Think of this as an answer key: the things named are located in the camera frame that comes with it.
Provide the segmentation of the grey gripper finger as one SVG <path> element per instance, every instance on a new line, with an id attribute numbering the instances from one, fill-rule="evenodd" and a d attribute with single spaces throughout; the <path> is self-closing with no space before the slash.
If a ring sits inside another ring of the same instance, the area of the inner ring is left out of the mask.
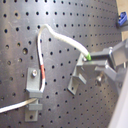
<path id="1" fill-rule="evenodd" d="M 120 67 L 117 71 L 108 64 L 85 63 L 83 69 L 87 80 L 93 79 L 98 86 L 109 85 L 117 93 L 121 92 L 127 69 Z"/>
<path id="2" fill-rule="evenodd" d="M 124 62 L 128 62 L 128 39 L 113 47 L 91 53 L 91 58 L 93 60 L 107 59 L 111 67 L 116 67 Z"/>

